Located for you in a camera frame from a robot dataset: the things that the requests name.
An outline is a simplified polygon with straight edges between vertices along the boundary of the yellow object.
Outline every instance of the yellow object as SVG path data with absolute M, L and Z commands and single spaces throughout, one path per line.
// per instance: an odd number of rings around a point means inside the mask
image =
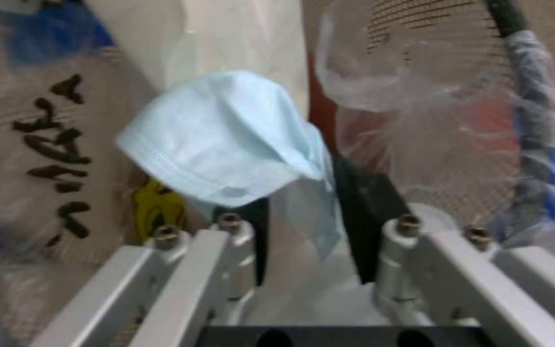
M 160 226 L 185 224 L 185 202 L 181 195 L 150 178 L 144 187 L 134 192 L 136 202 L 136 231 L 142 242 L 147 241 Z

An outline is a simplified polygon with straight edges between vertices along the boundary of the hex bolt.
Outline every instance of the hex bolt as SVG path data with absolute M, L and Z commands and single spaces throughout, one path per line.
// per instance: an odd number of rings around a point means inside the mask
M 399 216 L 395 228 L 403 237 L 418 237 L 421 230 L 421 220 L 415 215 L 404 214 Z
M 241 217 L 237 213 L 224 213 L 218 217 L 218 228 L 231 234 L 241 229 Z
M 154 231 L 154 240 L 158 250 L 172 250 L 179 242 L 179 228 L 177 226 L 159 227 Z
M 478 250 L 485 252 L 493 241 L 486 228 L 467 226 L 464 228 L 464 237 Z

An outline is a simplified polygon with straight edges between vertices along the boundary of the blue cloth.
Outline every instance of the blue cloth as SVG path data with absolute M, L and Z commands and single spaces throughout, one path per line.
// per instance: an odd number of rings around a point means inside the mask
M 10 15 L 7 49 L 14 64 L 40 64 L 114 46 L 106 29 L 87 7 L 66 2 L 34 15 Z

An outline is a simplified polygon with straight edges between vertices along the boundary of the plastic wrap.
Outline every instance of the plastic wrap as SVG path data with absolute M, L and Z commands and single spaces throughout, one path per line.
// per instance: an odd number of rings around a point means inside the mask
M 317 75 L 372 213 L 385 172 L 409 202 L 555 250 L 555 82 L 533 33 L 503 40 L 482 1 L 337 0 Z

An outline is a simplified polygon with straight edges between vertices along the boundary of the surgical mask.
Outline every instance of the surgical mask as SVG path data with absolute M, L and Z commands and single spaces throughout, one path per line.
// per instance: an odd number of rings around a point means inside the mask
M 341 238 L 320 132 L 284 88 L 260 75 L 216 72 L 175 86 L 147 105 L 117 144 L 174 191 L 225 207 L 269 196 L 300 178 L 317 182 L 306 184 L 315 205 L 286 217 L 323 221 L 311 224 L 318 230 L 305 228 L 322 258 Z

